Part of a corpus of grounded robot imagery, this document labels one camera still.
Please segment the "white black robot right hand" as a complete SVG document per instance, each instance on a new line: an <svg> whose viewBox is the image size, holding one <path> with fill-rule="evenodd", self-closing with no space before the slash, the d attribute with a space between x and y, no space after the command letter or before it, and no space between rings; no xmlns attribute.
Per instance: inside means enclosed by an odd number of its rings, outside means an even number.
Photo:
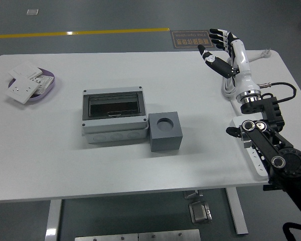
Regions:
<svg viewBox="0 0 301 241"><path fill-rule="evenodd" d="M222 94L238 102L260 99L260 87L253 81L243 42L229 31L210 29L212 43L229 55L227 61L210 53L203 45L198 50L205 63L223 77Z"/></svg>

